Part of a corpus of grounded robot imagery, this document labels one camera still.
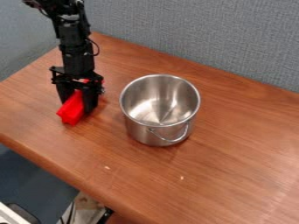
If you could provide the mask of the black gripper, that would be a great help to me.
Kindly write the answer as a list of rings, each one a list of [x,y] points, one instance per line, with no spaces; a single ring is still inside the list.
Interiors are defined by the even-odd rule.
[[[67,47],[61,45],[62,66],[50,68],[51,83],[57,86],[61,102],[65,103],[77,90],[83,93],[85,113],[89,114],[99,105],[99,94],[103,92],[103,76],[95,72],[95,57],[91,43]]]

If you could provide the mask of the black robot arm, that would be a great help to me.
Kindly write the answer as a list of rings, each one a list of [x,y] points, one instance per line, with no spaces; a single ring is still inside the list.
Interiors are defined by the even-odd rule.
[[[94,47],[85,0],[22,0],[51,20],[61,41],[62,66],[50,68],[61,102],[66,103],[77,90],[82,91],[83,111],[89,114],[99,105],[105,77],[95,72]]]

